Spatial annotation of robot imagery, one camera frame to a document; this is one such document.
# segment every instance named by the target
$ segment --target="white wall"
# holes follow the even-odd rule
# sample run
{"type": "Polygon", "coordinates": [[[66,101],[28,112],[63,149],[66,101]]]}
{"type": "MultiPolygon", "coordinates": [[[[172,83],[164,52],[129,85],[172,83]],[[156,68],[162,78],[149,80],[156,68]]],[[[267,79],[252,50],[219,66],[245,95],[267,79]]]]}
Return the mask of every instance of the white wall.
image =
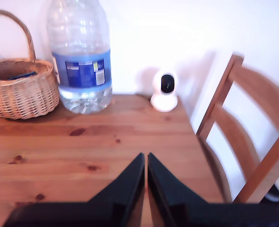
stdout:
{"type": "MultiPolygon", "coordinates": [[[[179,73],[180,95],[194,131],[233,51],[244,64],[265,73],[279,86],[279,0],[100,0],[110,24],[114,93],[150,93],[159,67],[179,73]]],[[[0,9],[29,28],[40,59],[51,60],[45,29],[50,0],[0,0],[0,9]]],[[[26,57],[18,26],[0,17],[0,59],[26,57]]],[[[277,132],[241,89],[233,86],[224,107],[248,130],[260,157],[277,132]]],[[[228,144],[214,127],[208,138],[230,181],[232,196],[244,180],[228,144]]]]}

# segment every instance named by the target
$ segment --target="white security camera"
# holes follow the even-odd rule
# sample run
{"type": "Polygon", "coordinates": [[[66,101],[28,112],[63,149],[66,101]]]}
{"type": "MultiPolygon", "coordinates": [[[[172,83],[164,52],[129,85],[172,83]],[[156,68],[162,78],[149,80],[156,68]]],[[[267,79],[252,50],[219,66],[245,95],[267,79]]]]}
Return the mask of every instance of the white security camera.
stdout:
{"type": "Polygon", "coordinates": [[[178,103],[176,88],[178,79],[171,70],[158,71],[153,79],[154,94],[151,98],[152,106],[159,112],[169,112],[178,103]]]}

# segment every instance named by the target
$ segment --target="camera lens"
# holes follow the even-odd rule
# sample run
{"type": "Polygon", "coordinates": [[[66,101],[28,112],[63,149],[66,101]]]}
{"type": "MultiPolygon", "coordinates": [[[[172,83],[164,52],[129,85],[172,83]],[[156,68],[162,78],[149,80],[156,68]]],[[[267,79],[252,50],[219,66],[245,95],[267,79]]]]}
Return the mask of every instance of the camera lens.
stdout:
{"type": "Polygon", "coordinates": [[[171,75],[163,75],[161,77],[161,91],[163,93],[171,93],[174,91],[175,82],[174,78],[171,75]]]}

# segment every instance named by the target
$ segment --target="plastic bottle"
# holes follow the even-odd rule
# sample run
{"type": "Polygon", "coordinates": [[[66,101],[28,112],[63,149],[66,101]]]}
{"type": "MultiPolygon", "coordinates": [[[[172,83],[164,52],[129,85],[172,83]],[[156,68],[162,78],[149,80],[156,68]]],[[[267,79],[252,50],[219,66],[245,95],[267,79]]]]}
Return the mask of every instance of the plastic bottle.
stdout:
{"type": "Polygon", "coordinates": [[[53,0],[47,31],[60,98],[77,114],[112,99],[109,25],[98,0],[53,0]]]}

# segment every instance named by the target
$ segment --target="wicker basket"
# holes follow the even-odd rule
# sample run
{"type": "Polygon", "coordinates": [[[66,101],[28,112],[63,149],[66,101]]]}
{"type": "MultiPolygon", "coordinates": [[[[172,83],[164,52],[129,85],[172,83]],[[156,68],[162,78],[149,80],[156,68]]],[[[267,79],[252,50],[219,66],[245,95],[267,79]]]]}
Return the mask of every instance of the wicker basket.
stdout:
{"type": "Polygon", "coordinates": [[[58,84],[53,65],[35,59],[32,37],[25,24],[13,14],[0,10],[0,15],[15,21],[25,32],[29,59],[0,61],[0,117],[28,119],[45,115],[59,103],[58,84]],[[8,80],[14,76],[36,72],[37,75],[8,80]]]}

